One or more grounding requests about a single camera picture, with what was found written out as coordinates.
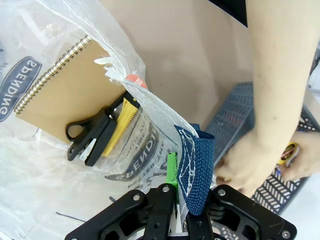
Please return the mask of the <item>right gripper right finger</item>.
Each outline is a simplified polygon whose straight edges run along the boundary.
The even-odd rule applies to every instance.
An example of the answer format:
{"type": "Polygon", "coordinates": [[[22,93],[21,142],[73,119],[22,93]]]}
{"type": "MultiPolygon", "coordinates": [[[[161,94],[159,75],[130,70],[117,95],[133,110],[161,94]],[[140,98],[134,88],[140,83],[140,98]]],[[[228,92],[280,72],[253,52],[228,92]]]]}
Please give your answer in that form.
{"type": "Polygon", "coordinates": [[[188,240],[226,240],[214,233],[220,224],[243,240],[295,240],[297,228],[228,185],[208,192],[200,215],[186,216],[188,240]]]}

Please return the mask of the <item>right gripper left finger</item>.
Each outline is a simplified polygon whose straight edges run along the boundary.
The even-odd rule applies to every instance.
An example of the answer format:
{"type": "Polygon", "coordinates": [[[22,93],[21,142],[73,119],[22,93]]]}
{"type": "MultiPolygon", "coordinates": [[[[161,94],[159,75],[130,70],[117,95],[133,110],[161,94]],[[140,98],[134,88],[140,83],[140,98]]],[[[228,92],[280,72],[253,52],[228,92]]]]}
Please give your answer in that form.
{"type": "Polygon", "coordinates": [[[68,233],[64,240],[168,240],[175,210],[177,153],[167,155],[165,183],[147,193],[130,190],[68,233]]]}

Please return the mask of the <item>grey plastic basket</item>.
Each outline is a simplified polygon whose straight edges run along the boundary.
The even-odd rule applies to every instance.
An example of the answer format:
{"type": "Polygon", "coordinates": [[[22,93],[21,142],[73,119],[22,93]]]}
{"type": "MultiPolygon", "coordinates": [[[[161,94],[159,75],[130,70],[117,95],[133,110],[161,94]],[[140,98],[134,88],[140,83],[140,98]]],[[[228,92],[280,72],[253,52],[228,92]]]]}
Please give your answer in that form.
{"type": "MultiPolygon", "coordinates": [[[[320,124],[306,105],[302,107],[296,130],[298,132],[320,133],[320,124]]],[[[274,170],[263,184],[257,188],[251,199],[279,215],[290,205],[308,180],[308,177],[303,177],[294,181],[283,181],[280,173],[274,170]]]]}
{"type": "Polygon", "coordinates": [[[253,83],[238,83],[204,130],[215,137],[214,163],[217,164],[254,125],[253,83]]]}

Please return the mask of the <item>small yellow red packet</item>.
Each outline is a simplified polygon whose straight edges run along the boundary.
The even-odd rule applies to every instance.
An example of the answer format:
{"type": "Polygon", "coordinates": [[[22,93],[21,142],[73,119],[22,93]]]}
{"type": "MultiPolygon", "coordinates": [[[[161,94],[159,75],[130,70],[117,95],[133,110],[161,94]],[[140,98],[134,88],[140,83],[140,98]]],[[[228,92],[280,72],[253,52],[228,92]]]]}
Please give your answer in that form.
{"type": "Polygon", "coordinates": [[[278,160],[278,165],[285,165],[289,167],[295,158],[298,156],[300,151],[300,145],[296,142],[290,142],[285,150],[283,151],[280,159],[278,160]]]}

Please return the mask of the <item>black scissors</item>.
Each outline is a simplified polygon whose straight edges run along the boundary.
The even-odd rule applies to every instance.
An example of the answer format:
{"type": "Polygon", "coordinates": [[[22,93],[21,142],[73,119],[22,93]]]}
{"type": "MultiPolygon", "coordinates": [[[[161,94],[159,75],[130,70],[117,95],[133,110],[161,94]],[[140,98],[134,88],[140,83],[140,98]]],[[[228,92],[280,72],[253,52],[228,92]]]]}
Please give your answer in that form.
{"type": "Polygon", "coordinates": [[[65,127],[65,134],[71,142],[81,142],[88,139],[103,139],[103,132],[117,136],[122,134],[134,115],[138,111],[140,104],[129,93],[125,92],[116,99],[110,106],[102,107],[95,115],[77,122],[71,122],[65,127]],[[69,134],[69,128],[81,126],[82,131],[76,136],[69,134]]]}

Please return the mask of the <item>translucent shopping bag navy handles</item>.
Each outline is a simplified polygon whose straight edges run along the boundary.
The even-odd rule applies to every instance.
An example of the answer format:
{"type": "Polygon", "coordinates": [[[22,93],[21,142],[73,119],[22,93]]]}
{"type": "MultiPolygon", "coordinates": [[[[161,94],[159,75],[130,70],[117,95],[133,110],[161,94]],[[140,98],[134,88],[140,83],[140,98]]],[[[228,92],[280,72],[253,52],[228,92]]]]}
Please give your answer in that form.
{"type": "Polygon", "coordinates": [[[194,0],[0,0],[0,238],[64,240],[137,189],[166,180],[167,155],[187,163],[179,200],[194,191],[198,146],[187,115],[203,103],[209,66],[200,60],[194,0]],[[111,153],[86,166],[83,152],[20,119],[15,108],[36,81],[85,36],[95,60],[140,108],[111,153]],[[142,78],[147,89],[126,77],[142,78]]]}

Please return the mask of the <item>kraft spiral notebook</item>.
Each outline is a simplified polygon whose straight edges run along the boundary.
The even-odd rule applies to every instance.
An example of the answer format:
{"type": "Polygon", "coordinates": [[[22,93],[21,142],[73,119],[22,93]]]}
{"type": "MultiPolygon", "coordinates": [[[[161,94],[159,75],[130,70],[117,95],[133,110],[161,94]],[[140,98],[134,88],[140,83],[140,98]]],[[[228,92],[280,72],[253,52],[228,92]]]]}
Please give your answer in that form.
{"type": "Polygon", "coordinates": [[[125,92],[95,60],[109,54],[86,35],[35,82],[17,104],[15,115],[69,143],[65,127],[110,106],[125,92]]]}

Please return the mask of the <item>person's right forearm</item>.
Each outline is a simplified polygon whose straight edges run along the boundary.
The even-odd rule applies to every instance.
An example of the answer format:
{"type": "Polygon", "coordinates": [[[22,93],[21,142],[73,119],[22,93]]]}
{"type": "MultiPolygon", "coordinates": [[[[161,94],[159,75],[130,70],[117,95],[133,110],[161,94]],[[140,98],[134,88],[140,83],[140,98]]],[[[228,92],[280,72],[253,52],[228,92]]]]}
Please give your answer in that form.
{"type": "Polygon", "coordinates": [[[254,63],[254,142],[279,154],[297,126],[320,37],[320,0],[246,0],[254,63]]]}

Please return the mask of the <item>person's right hand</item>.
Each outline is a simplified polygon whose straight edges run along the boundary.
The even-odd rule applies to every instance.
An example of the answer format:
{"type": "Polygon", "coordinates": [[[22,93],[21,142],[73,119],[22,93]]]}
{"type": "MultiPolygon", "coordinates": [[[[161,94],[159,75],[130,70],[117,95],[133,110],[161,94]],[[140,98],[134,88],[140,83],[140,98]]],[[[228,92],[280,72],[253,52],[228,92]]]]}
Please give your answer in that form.
{"type": "Polygon", "coordinates": [[[214,169],[218,185],[251,197],[273,172],[293,131],[261,132],[254,128],[233,145],[214,169]]]}

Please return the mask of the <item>person's left hand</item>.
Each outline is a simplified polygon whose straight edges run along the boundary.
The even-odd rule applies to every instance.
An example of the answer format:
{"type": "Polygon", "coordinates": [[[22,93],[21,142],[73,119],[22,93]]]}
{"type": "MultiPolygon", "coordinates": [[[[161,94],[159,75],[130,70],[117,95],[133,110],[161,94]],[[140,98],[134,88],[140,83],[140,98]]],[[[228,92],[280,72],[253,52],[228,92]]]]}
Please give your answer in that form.
{"type": "Polygon", "coordinates": [[[291,166],[280,166],[284,181],[294,181],[320,172],[320,133],[296,131],[292,142],[300,146],[299,153],[291,166]]]}

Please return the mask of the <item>red white label tag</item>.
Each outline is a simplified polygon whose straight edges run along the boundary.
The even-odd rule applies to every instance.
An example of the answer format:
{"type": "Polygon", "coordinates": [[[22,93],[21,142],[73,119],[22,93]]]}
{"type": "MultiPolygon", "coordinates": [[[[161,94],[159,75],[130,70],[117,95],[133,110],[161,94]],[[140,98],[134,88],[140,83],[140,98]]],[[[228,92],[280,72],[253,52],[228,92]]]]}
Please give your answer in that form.
{"type": "Polygon", "coordinates": [[[137,76],[135,74],[129,74],[125,79],[144,88],[144,89],[148,88],[146,82],[142,78],[140,78],[139,76],[137,76]]]}

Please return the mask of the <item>person in black T-shirt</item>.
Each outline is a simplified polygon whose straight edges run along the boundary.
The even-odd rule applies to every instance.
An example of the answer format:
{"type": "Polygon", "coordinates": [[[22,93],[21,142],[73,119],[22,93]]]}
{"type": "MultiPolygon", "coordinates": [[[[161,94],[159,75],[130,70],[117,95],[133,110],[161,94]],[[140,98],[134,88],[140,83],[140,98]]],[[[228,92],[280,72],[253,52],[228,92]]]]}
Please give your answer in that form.
{"type": "Polygon", "coordinates": [[[246,28],[248,27],[246,0],[209,0],[215,6],[228,13],[246,28]]]}

